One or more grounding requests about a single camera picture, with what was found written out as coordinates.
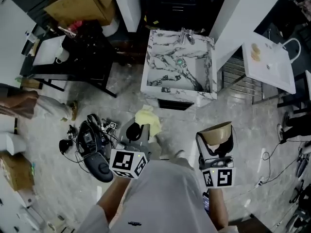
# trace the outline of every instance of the marble sink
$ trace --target marble sink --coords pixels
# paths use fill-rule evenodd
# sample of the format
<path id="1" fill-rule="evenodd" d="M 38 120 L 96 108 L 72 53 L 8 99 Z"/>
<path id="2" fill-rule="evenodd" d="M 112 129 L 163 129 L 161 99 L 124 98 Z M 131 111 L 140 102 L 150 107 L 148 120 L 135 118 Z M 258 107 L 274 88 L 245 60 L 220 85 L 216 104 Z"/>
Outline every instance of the marble sink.
<path id="1" fill-rule="evenodd" d="M 179 36 L 180 32 L 150 31 L 140 90 L 149 99 L 202 107 L 217 99 L 214 40 L 194 34 L 194 45 L 187 39 L 181 45 Z"/>

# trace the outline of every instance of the black slot under sink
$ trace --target black slot under sink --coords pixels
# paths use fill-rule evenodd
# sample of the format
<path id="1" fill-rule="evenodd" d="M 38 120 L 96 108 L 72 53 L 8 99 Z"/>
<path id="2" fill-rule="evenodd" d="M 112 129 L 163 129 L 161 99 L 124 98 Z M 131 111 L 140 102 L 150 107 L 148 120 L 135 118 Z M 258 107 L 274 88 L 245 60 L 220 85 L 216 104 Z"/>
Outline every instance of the black slot under sink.
<path id="1" fill-rule="evenodd" d="M 157 100 L 159 103 L 159 107 L 162 109 L 171 109 L 171 110 L 179 110 L 185 111 L 194 103 L 191 102 L 179 102 L 179 101 L 170 101 L 170 100 Z"/>

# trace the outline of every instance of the white sink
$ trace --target white sink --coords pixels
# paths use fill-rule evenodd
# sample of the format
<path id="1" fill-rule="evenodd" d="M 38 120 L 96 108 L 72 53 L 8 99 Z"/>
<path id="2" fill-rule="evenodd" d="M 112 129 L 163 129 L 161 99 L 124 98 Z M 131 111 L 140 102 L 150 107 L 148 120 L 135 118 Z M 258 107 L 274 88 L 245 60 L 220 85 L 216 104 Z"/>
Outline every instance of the white sink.
<path id="1" fill-rule="evenodd" d="M 201 107 L 217 99 L 214 41 L 193 35 L 179 44 L 180 32 L 151 30 L 141 91 L 159 99 L 192 101 Z"/>
<path id="2" fill-rule="evenodd" d="M 260 50 L 259 59 L 254 60 L 252 44 Z M 252 33 L 242 45 L 244 67 L 247 77 L 296 93 L 293 69 L 285 49 L 276 50 L 276 44 L 260 34 Z"/>

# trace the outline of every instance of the faucet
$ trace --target faucet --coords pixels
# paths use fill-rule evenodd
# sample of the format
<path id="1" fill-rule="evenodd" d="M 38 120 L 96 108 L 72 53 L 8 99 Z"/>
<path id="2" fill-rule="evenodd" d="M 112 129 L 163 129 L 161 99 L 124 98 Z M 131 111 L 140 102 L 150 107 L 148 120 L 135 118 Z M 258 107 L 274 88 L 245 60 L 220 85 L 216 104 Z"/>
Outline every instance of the faucet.
<path id="1" fill-rule="evenodd" d="M 193 34 L 194 34 L 193 30 L 181 28 L 180 37 L 178 40 L 179 44 L 183 45 L 185 43 L 185 38 L 187 38 L 190 44 L 194 45 L 195 40 L 193 38 Z"/>

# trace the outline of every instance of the yellow cloth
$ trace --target yellow cloth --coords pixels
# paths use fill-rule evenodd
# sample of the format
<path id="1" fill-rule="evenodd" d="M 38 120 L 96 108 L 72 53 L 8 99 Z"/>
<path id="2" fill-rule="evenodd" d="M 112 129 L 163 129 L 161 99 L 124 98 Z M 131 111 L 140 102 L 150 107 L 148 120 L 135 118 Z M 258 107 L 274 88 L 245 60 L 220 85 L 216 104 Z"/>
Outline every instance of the yellow cloth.
<path id="1" fill-rule="evenodd" d="M 139 124 L 139 126 L 150 124 L 151 137 L 162 131 L 159 117 L 152 112 L 153 110 L 152 106 L 144 105 L 142 109 L 135 114 L 135 122 Z"/>

